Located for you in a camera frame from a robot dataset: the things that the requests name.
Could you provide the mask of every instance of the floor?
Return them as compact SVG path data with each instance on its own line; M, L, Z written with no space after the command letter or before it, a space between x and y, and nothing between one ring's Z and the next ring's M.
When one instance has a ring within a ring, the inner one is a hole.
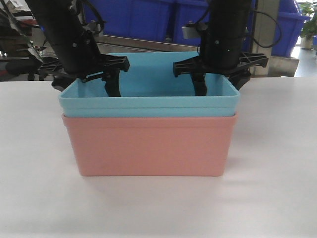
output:
M317 76L316 50L300 49L294 47L292 57L299 59L295 77Z
M317 58L315 50L304 50L296 46L293 50L292 57L298 58L299 65L297 67L295 76L317 76ZM0 62L0 81L27 81L27 75L20 75L15 77L5 73L5 64ZM52 77L47 77L45 80L52 80Z

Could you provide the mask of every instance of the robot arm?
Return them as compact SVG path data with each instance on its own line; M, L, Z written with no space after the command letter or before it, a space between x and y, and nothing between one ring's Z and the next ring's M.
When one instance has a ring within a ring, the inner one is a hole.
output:
M266 67L263 54L242 53L252 0L208 0L210 20L201 34L199 56L175 62L174 75L191 74L196 96L205 96L206 73L228 76L240 89L250 79L249 67Z
M127 57L102 55L93 33L85 30L71 0L26 0L59 62L40 70L83 82L102 78L110 97L119 97L119 73L127 72Z

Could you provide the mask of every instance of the green leaves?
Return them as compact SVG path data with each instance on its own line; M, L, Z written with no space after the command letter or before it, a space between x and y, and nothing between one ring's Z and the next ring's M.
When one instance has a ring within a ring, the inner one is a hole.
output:
M299 4L302 15L309 16L311 19L304 23L301 37L309 40L312 36L317 35L317 1L303 2Z

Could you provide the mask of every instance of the light blue bin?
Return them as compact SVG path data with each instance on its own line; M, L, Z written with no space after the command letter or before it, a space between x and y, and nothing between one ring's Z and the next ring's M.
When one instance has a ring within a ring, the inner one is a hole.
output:
M130 69L120 73L121 97L109 98L101 79L77 79L59 96L67 117L230 117L240 97L228 79L207 74L207 96L195 97L190 75L173 74L173 62L195 52L117 53L128 56Z

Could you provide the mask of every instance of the pink bin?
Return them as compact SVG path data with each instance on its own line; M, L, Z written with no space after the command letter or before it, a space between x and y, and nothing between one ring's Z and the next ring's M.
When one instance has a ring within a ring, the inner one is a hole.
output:
M236 116L63 121L83 176L220 176Z

